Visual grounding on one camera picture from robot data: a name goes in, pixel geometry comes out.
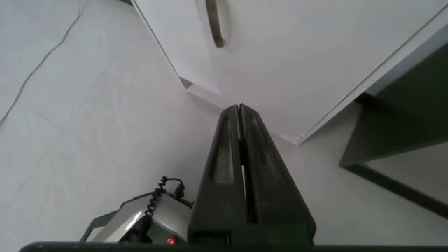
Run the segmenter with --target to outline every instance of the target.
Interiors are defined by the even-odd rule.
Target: metal handle
[[[205,5],[215,46],[222,48],[224,47],[224,39],[221,34],[221,26],[219,25],[218,5],[216,4],[216,0],[205,0]]]

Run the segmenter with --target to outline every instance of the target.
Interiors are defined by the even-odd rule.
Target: black device
[[[170,179],[178,180],[164,177],[162,182]],[[95,220],[105,225],[113,222],[118,210],[95,219],[80,243],[37,242],[21,251],[448,251],[445,247],[313,245],[316,223],[260,115],[243,104],[220,115],[194,204],[167,193],[161,185],[155,192],[123,203],[120,209],[139,200],[144,207],[152,207],[154,216],[148,215],[152,218],[162,200],[176,200],[190,209],[185,243],[154,245],[153,237],[145,241],[136,238],[136,244],[84,242]],[[148,226],[157,224],[149,217],[146,220]],[[142,228],[143,222],[144,218],[133,223],[134,231],[151,233]]]

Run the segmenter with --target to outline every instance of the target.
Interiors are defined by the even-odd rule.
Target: tile
[[[448,220],[426,209],[421,209],[419,226],[412,239],[413,245],[448,246]]]
[[[314,243],[411,244],[421,208],[339,168],[358,115],[345,109],[301,146],[274,139],[316,221]]]
[[[89,12],[87,5],[66,41],[29,79],[20,98],[28,107],[62,127],[76,114],[111,65],[108,41],[102,36],[103,23],[93,22],[89,18],[92,15],[95,13]],[[16,95],[19,87],[7,85],[6,92]]]
[[[35,241],[78,241],[90,221],[148,191],[148,185],[69,133],[0,219],[5,251]]]
[[[0,95],[0,104],[12,99]],[[0,214],[53,147],[62,129],[17,103],[0,127]]]
[[[14,6],[31,18],[45,36],[60,41],[86,0],[16,0]]]
[[[199,117],[204,121],[204,124],[210,129],[211,132],[215,132],[219,115],[223,110],[218,106],[197,97],[194,94],[190,94],[189,92],[187,93],[188,93],[188,101],[192,104],[192,107],[198,112]]]
[[[14,102],[12,97],[0,92],[0,120],[6,115],[6,112],[11,107],[11,104]]]
[[[15,95],[56,41],[42,36],[35,21],[17,8],[6,9],[0,23],[0,90]]]
[[[195,197],[212,133],[176,81],[153,62],[114,64],[69,130],[151,185],[183,179]]]

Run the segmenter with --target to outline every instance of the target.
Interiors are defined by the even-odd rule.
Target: black cable
[[[147,210],[145,211],[145,216],[143,217],[139,230],[139,242],[151,243],[151,238],[148,237],[146,233],[148,233],[149,227],[153,222],[154,210],[157,204],[159,203],[159,197],[162,196],[162,193],[165,193],[167,191],[164,188],[164,186],[167,184],[168,181],[180,182],[180,184],[176,188],[176,191],[174,192],[174,198],[178,200],[183,197],[183,190],[185,189],[185,186],[181,179],[167,178],[166,176],[163,176],[162,179],[160,179],[160,183],[158,184],[159,187],[154,189],[153,192],[150,192],[151,199],[149,200],[148,206],[146,206]]]
[[[0,121],[0,127],[3,125],[3,123],[5,122],[6,118],[8,117],[9,113],[11,112],[11,110],[13,109],[13,107],[15,106],[15,104],[17,103],[20,95],[23,92],[23,89],[25,88],[25,85],[27,84],[28,80],[31,78],[31,76],[37,71],[37,69],[39,67],[41,67],[41,65],[47,60],[47,57],[50,56],[50,54],[56,50],[56,48],[58,48],[60,45],[62,45],[62,43],[65,41],[65,39],[67,38],[67,35],[69,35],[69,32],[71,30],[71,28],[76,24],[76,22],[79,20],[79,18],[81,17],[81,15],[84,12],[85,7],[87,6],[87,4],[85,4],[84,8],[82,10],[80,10],[79,8],[79,0],[78,0],[78,17],[75,19],[75,21],[73,21],[73,23],[70,25],[69,29],[65,32],[64,38],[61,40],[61,42],[59,42],[52,50],[50,50],[50,52],[47,53],[47,55],[45,55],[45,57],[41,60],[41,62],[39,62],[39,64],[36,66],[36,68],[28,75],[28,77],[25,79],[25,81],[22,84],[22,87],[20,87],[20,90],[17,94],[17,96],[14,99],[13,104],[11,104],[11,106],[9,107],[8,111],[6,112],[6,114],[3,116],[3,118]]]

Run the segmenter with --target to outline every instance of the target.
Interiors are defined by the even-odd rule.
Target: black bar
[[[384,189],[391,191],[405,199],[418,204],[440,215],[441,217],[448,218],[448,206],[418,190],[415,190],[401,182],[398,182],[388,176],[385,176],[378,171],[375,171],[365,165],[353,164],[347,167],[343,167],[347,171],[353,172],[354,174],[367,179],[370,182],[381,186]]]

